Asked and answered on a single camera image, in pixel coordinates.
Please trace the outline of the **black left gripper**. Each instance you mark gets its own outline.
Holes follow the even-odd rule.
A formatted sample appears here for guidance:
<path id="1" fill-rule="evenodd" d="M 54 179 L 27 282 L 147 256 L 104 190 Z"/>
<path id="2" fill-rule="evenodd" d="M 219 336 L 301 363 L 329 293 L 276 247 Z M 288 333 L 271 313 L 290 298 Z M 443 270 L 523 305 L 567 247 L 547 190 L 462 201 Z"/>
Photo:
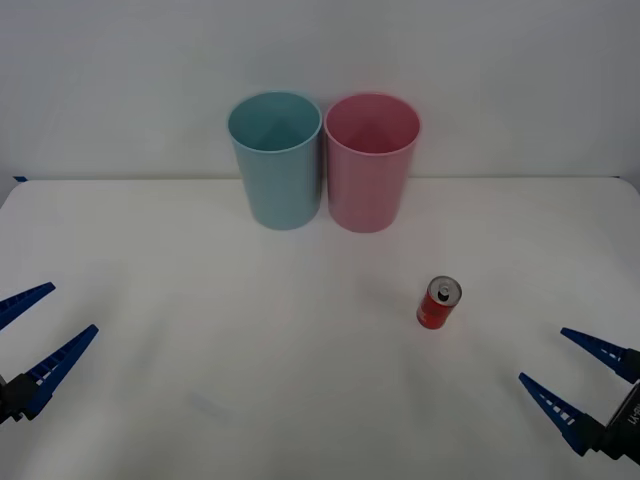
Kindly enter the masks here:
<path id="1" fill-rule="evenodd" d="M 3 330 L 55 289 L 52 282 L 47 282 L 1 300 L 0 329 Z M 33 420 L 37 417 L 98 332 L 96 325 L 89 325 L 25 373 L 9 382 L 1 378 L 0 423 L 8 419 L 19 422 L 22 418 Z"/>

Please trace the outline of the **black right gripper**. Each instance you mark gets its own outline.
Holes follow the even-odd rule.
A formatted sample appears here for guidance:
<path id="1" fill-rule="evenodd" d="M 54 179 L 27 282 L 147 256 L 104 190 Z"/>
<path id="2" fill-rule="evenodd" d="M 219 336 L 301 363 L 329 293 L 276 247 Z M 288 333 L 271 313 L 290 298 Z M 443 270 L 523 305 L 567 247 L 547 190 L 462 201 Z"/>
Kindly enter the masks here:
<path id="1" fill-rule="evenodd" d="M 562 328 L 561 334 L 596 357 L 622 379 L 631 384 L 639 381 L 638 350 L 623 348 L 569 328 Z M 520 373 L 518 379 L 576 454 L 584 456 L 589 450 L 597 451 L 597 444 L 604 434 L 600 443 L 603 453 L 613 460 L 625 456 L 637 465 L 640 464 L 638 383 L 605 428 L 590 415 L 564 401 L 525 373 Z"/>

